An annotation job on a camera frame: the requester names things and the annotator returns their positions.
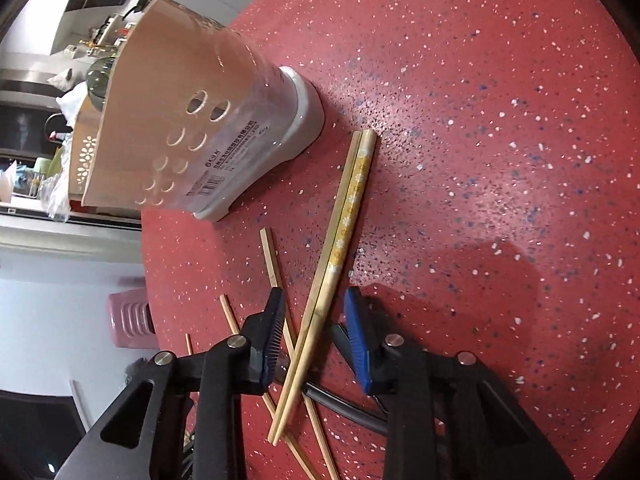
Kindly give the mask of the beige utensil holder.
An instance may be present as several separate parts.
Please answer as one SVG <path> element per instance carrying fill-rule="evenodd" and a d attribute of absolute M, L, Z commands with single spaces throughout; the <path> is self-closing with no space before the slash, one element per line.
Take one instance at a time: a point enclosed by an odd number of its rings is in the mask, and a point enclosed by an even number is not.
<path fill-rule="evenodd" d="M 229 27 L 154 0 L 108 78 L 82 202 L 218 221 L 316 140 L 317 90 Z"/>

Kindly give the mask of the plain bamboo chopstick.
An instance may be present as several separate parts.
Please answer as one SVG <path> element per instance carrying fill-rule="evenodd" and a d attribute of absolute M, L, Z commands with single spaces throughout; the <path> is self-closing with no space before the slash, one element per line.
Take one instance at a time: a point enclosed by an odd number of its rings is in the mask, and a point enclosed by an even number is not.
<path fill-rule="evenodd" d="M 288 405 L 288 401 L 292 399 L 292 396 L 294 396 L 294 382 L 295 379 L 299 376 L 299 372 L 297 371 L 297 369 L 299 366 L 299 362 L 302 360 L 306 337 L 309 333 L 312 317 L 314 316 L 314 308 L 316 307 L 320 287 L 323 281 L 324 274 L 326 273 L 326 267 L 328 266 L 328 261 L 330 258 L 338 222 L 340 222 L 340 215 L 343 210 L 349 181 L 352 177 L 352 170 L 354 170 L 355 162 L 357 159 L 360 139 L 361 132 L 355 131 L 352 134 L 352 140 L 349 144 L 349 150 L 346 162 L 343 166 L 340 185 L 338 186 L 335 196 L 335 202 L 329 221 L 329 226 L 326 230 L 326 237 L 324 238 L 322 251 L 317 264 L 317 269 L 316 272 L 314 272 L 314 279 L 312 280 L 311 288 L 308 294 L 306 308 L 302 318 L 302 324 L 300 324 L 300 331 L 294 347 L 292 361 L 290 366 L 288 367 L 288 372 L 286 373 L 285 382 L 280 394 L 280 399 L 278 401 L 276 412 L 274 413 L 274 419 L 268 432 L 267 441 L 273 446 L 277 445 L 286 425 L 286 406 Z"/>

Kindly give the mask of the patterned bamboo chopstick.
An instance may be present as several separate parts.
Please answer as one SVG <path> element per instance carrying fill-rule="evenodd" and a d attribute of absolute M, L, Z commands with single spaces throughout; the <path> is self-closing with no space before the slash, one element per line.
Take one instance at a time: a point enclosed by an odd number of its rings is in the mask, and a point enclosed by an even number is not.
<path fill-rule="evenodd" d="M 300 390 L 302 390 L 308 368 L 314 359 L 314 352 L 316 351 L 322 328 L 329 315 L 333 297 L 347 258 L 348 246 L 356 226 L 363 193 L 367 185 L 378 134 L 372 129 L 358 131 L 361 132 L 361 139 L 357 159 L 354 170 L 352 170 L 352 177 L 349 181 L 343 210 L 340 215 L 340 222 L 338 222 L 328 266 L 326 267 L 326 273 L 324 274 L 316 307 L 314 308 L 314 316 L 312 317 L 309 333 L 306 337 L 302 360 L 299 362 L 297 369 L 299 376 L 294 382 L 294 396 L 292 396 L 292 399 L 288 401 L 288 405 L 286 406 L 286 425 L 296 407 L 297 396 Z"/>

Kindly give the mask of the beige plastic storage cart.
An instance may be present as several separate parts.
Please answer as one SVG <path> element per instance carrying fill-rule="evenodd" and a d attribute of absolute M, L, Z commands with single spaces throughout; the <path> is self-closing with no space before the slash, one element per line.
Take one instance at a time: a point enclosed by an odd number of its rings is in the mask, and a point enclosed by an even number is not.
<path fill-rule="evenodd" d="M 89 98 L 82 102 L 73 131 L 72 151 L 70 152 L 70 177 L 68 194 L 72 200 L 81 200 L 85 193 L 90 174 L 102 113 Z"/>

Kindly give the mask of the dark translucent plastic spoon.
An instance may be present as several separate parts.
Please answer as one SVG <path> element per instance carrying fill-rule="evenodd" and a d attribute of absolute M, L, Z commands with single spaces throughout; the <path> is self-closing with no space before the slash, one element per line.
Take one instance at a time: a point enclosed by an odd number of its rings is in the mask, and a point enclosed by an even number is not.
<path fill-rule="evenodd" d="M 390 416 L 390 401 L 387 400 L 387 396 L 369 396 L 369 399 L 376 406 L 376 410 L 372 411 L 322 387 L 316 382 L 318 377 L 318 373 L 311 373 L 304 382 L 302 393 L 306 398 L 362 428 L 384 437 L 387 436 L 388 416 Z"/>
<path fill-rule="evenodd" d="M 352 346 L 350 345 L 348 331 L 343 324 L 332 324 L 329 328 L 331 340 L 351 370 L 355 370 L 354 361 L 352 360 Z"/>

